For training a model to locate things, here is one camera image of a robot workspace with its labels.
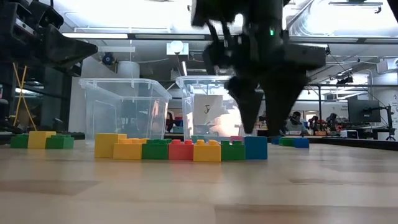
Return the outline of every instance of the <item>white lamp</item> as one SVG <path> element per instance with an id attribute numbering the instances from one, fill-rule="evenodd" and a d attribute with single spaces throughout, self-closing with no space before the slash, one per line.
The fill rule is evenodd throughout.
<path id="1" fill-rule="evenodd" d="M 180 40 L 173 40 L 170 43 L 170 48 L 175 54 L 179 54 L 184 49 L 184 43 Z"/>

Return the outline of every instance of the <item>white paper sign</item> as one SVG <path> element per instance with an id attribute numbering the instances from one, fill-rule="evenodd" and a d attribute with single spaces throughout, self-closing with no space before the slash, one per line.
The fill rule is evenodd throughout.
<path id="1" fill-rule="evenodd" d="M 222 95 L 195 95 L 193 97 L 193 123 L 206 125 L 222 114 L 228 113 L 223 106 Z"/>

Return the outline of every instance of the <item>lego brick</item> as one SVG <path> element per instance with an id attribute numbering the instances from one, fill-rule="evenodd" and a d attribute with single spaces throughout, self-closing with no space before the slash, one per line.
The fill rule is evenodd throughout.
<path id="1" fill-rule="evenodd" d="M 192 142 L 196 143 L 198 140 L 205 140 L 204 136 L 192 136 Z"/>
<path id="2" fill-rule="evenodd" d="M 10 147 L 12 149 L 27 149 L 28 141 L 29 141 L 29 135 L 18 134 L 11 138 Z"/>
<path id="3" fill-rule="evenodd" d="M 50 136 L 56 135 L 55 131 L 30 131 L 27 143 L 28 149 L 45 149 L 45 142 Z"/>
<path id="4" fill-rule="evenodd" d="M 310 140 L 306 138 L 297 138 L 293 141 L 294 147 L 297 149 L 309 149 Z"/>
<path id="5" fill-rule="evenodd" d="M 229 141 L 221 142 L 221 160 L 235 161 L 245 160 L 246 150 L 241 141 L 234 141 L 232 144 Z"/>
<path id="6" fill-rule="evenodd" d="M 241 141 L 241 142 L 243 142 L 243 137 L 242 136 L 231 136 L 230 137 L 230 142 L 232 143 L 232 142 L 234 142 L 234 141 Z"/>
<path id="7" fill-rule="evenodd" d="M 75 139 L 70 135 L 54 135 L 47 138 L 46 149 L 73 149 Z"/>
<path id="8" fill-rule="evenodd" d="M 280 138 L 274 138 L 274 139 L 271 140 L 271 144 L 279 145 L 279 140 L 280 140 Z"/>
<path id="9" fill-rule="evenodd" d="M 115 143 L 113 147 L 113 159 L 142 159 L 142 141 L 140 139 L 119 139 L 119 143 Z"/>
<path id="10" fill-rule="evenodd" d="M 147 140 L 142 145 L 142 159 L 169 159 L 168 140 Z"/>
<path id="11" fill-rule="evenodd" d="M 96 134 L 94 155 L 96 158 L 113 158 L 113 147 L 120 139 L 127 139 L 127 134 Z"/>
<path id="12" fill-rule="evenodd" d="M 193 143 L 192 140 L 185 140 L 181 142 L 178 139 L 174 139 L 169 144 L 169 160 L 193 160 Z"/>
<path id="13" fill-rule="evenodd" d="M 145 144 L 149 139 L 139 139 L 142 144 Z"/>
<path id="14" fill-rule="evenodd" d="M 215 140 L 198 139 L 193 146 L 193 160 L 195 162 L 221 162 L 221 146 Z"/>
<path id="15" fill-rule="evenodd" d="M 281 138 L 279 140 L 280 146 L 294 147 L 294 139 L 293 138 Z"/>
<path id="16" fill-rule="evenodd" d="M 246 159 L 268 159 L 268 139 L 248 136 L 244 138 Z"/>

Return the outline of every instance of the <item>plastic storage bin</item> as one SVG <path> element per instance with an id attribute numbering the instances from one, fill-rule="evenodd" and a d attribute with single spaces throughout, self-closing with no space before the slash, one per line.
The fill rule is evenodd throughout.
<path id="1" fill-rule="evenodd" d="M 159 82 L 143 78 L 81 78 L 86 96 L 86 139 L 96 133 L 161 139 L 170 93 Z"/>
<path id="2" fill-rule="evenodd" d="M 242 133 L 241 115 L 235 100 L 224 89 L 230 76 L 176 78 L 182 90 L 184 138 L 229 141 Z"/>

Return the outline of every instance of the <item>black equipment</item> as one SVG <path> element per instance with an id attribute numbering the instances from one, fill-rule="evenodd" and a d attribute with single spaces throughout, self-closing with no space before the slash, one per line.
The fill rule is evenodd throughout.
<path id="1" fill-rule="evenodd" d="M 377 100 L 348 100 L 348 118 L 351 123 L 381 122 L 380 103 Z"/>
<path id="2" fill-rule="evenodd" d="M 63 36 L 63 17 L 39 1 L 0 0 L 0 61 L 64 72 L 97 53 L 96 45 Z"/>
<path id="3" fill-rule="evenodd" d="M 104 65 L 113 65 L 116 62 L 115 57 L 112 52 L 106 52 L 104 57 L 102 58 L 102 63 Z"/>
<path id="4" fill-rule="evenodd" d="M 349 121 L 352 123 L 381 122 L 380 110 L 387 111 L 389 136 L 386 141 L 395 141 L 393 137 L 396 129 L 392 126 L 391 106 L 380 106 L 377 100 L 348 100 Z"/>
<path id="5" fill-rule="evenodd" d="M 330 128 L 330 131 L 337 131 L 336 125 L 338 124 L 337 122 L 337 114 L 331 113 L 329 117 L 326 119 L 327 126 Z"/>
<path id="6" fill-rule="evenodd" d="M 256 122 L 263 93 L 270 136 L 279 135 L 295 100 L 308 83 L 306 72 L 326 65 L 326 49 L 289 43 L 282 30 L 282 10 L 290 0 L 193 0 L 192 25 L 209 27 L 213 42 L 203 52 L 207 72 L 233 67 L 236 76 L 225 88 L 236 100 L 246 133 Z M 396 1 L 388 0 L 391 6 Z M 235 15 L 244 17 L 243 32 L 232 36 L 227 27 Z M 210 20 L 219 21 L 224 40 Z"/>

